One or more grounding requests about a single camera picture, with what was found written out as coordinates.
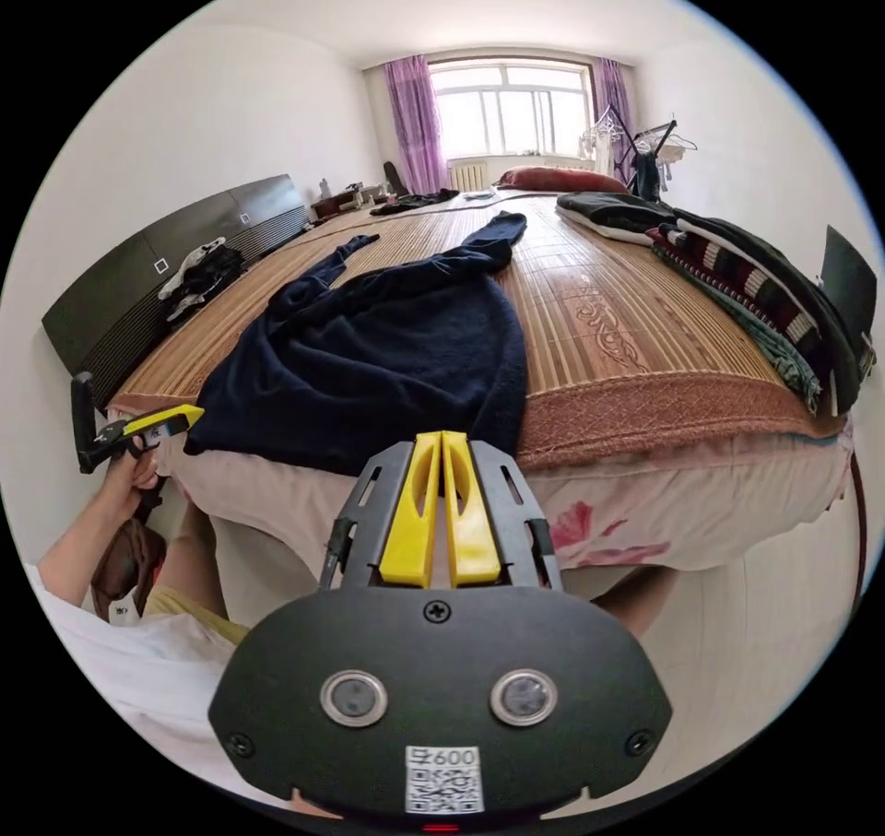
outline khaki shorts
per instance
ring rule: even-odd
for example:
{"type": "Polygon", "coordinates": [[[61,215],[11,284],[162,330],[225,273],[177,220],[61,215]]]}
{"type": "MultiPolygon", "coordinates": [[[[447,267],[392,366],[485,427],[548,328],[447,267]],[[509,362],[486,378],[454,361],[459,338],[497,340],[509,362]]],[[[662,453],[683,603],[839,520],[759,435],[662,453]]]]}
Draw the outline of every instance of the khaki shorts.
{"type": "Polygon", "coordinates": [[[239,645],[242,638],[249,632],[248,627],[242,624],[234,624],[203,608],[194,600],[171,590],[168,587],[155,587],[148,595],[145,603],[143,617],[149,615],[190,615],[196,618],[204,627],[214,630],[234,645],[239,645]]]}

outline headboard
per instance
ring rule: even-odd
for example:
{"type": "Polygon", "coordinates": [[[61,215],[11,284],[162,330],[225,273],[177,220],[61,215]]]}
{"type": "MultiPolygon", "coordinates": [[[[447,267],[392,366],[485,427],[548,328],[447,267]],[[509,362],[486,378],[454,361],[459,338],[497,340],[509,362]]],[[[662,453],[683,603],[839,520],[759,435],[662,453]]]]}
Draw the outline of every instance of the headboard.
{"type": "Polygon", "coordinates": [[[46,312],[43,328],[72,375],[92,373],[96,406],[103,410],[168,334],[158,290],[189,252],[225,237],[250,265],[302,233],[308,221],[288,175],[213,194],[102,256],[46,312]]]}

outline brown bag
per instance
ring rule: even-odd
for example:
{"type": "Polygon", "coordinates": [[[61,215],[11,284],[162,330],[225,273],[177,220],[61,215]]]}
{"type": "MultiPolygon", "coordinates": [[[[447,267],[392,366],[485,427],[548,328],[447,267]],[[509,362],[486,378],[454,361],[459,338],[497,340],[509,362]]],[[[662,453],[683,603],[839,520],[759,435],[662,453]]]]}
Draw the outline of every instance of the brown bag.
{"type": "Polygon", "coordinates": [[[145,611],[154,576],[166,556],[166,541],[133,517],[113,537],[92,576],[92,604],[99,618],[110,620],[111,603],[135,588],[133,598],[139,615],[145,611]]]}

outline pink bedsheet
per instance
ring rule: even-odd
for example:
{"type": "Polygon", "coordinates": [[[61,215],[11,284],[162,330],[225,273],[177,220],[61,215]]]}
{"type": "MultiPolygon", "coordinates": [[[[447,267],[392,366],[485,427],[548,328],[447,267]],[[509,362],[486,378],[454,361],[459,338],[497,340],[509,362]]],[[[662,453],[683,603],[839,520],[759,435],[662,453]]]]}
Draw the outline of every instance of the pink bedsheet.
{"type": "MultiPolygon", "coordinates": [[[[656,563],[684,571],[743,556],[816,520],[845,491],[852,428],[829,441],[756,435],[602,458],[526,479],[549,520],[560,567],[656,563]]],[[[253,455],[159,449],[159,471],[212,516],[279,538],[319,575],[354,480],[253,455]]]]}

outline dark blue clothing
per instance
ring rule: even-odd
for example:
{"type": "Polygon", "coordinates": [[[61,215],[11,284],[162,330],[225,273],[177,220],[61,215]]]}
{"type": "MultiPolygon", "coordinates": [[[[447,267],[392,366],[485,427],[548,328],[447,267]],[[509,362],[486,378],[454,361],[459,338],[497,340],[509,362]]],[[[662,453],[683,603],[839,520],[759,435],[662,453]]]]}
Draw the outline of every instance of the dark blue clothing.
{"type": "Polygon", "coordinates": [[[283,286],[206,379],[184,450],[221,449],[352,477],[388,446],[460,430],[514,454],[525,343],[490,275],[525,216],[501,212],[446,253],[330,284],[360,235],[283,286]]]}

